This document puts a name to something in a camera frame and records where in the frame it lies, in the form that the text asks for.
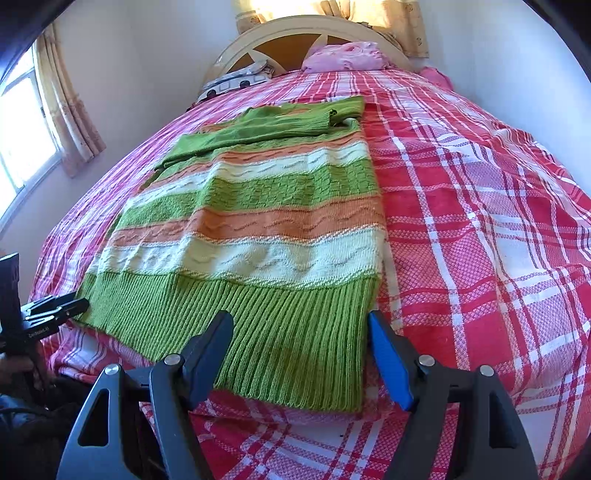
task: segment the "pillow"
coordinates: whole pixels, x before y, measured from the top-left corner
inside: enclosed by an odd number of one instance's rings
[[[372,41],[327,45],[308,56],[301,66],[306,73],[385,70],[390,62]]]

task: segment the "striped knit sweater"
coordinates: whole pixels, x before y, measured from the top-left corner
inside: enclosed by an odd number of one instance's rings
[[[93,260],[81,321],[157,361],[224,309],[218,388],[358,410],[385,237],[362,112],[268,106],[181,137]]]

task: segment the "black clamp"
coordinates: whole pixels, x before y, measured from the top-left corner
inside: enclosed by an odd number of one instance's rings
[[[233,335],[233,319],[220,311],[205,332],[180,353],[147,368],[125,371],[108,365],[99,375],[68,438],[57,480],[152,478],[161,463],[169,480],[213,480],[195,437],[188,411],[207,399]],[[148,452],[133,419],[138,402],[152,403],[158,439],[157,460]]]
[[[410,412],[385,480],[427,480],[447,405],[459,403],[446,480],[537,480],[530,444],[492,367],[447,368],[396,335],[381,312],[369,314],[374,357],[392,401]]]

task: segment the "pink and white checkered bedspread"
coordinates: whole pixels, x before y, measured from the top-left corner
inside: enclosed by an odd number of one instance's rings
[[[77,288],[109,224],[180,134],[250,106],[357,94],[389,234],[379,308],[421,353],[450,367],[493,365],[540,475],[558,478],[591,424],[591,200],[531,135],[414,74],[292,73],[194,108],[125,157],[53,229],[31,298]],[[74,325],[44,350],[54,372],[86,382],[112,362],[147,364]],[[451,409],[434,479],[444,478],[456,416]],[[361,414],[216,391],[193,423],[216,478],[380,479],[406,418],[368,359]]]

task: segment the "white knit stripe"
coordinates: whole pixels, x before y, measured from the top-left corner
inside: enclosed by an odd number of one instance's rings
[[[187,235],[178,242],[107,246],[102,255],[95,257],[88,273],[187,271],[199,278],[228,278],[252,284],[335,285],[362,273],[380,274],[384,240],[385,232],[379,225],[306,243],[259,237],[212,242]]]
[[[268,177],[278,177],[290,173],[310,173],[325,165],[348,165],[360,158],[369,158],[366,142],[352,140],[339,148],[319,147],[309,153],[289,155],[287,157],[272,158],[261,162],[239,165],[225,161],[215,162],[211,168],[203,170],[185,178],[162,185],[153,190],[146,190],[128,200],[124,211],[132,207],[146,205],[158,198],[193,192],[203,186],[213,177],[231,182],[248,181]]]

